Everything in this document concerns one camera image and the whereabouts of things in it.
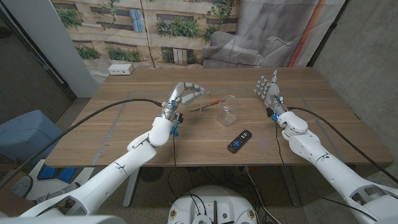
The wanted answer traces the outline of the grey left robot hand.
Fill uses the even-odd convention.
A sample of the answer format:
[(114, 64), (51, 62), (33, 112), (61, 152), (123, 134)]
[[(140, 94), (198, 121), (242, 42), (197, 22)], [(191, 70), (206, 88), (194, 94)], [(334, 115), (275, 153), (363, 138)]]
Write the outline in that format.
[(167, 101), (162, 103), (162, 112), (159, 114), (159, 117), (167, 120), (174, 120), (179, 105), (188, 105), (192, 103), (195, 98), (202, 96), (204, 93), (205, 89), (200, 85), (189, 82), (179, 82), (170, 93)]

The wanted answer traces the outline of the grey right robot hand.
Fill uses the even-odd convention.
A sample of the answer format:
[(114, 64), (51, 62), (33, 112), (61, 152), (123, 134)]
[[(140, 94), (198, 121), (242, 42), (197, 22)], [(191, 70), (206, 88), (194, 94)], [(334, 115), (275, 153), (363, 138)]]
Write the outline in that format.
[(279, 86), (277, 85), (277, 70), (274, 71), (271, 81), (264, 76), (257, 81), (254, 92), (263, 99), (267, 107), (268, 117), (274, 116), (278, 118), (281, 114), (285, 113), (287, 109), (282, 105), (282, 97), (280, 95)]

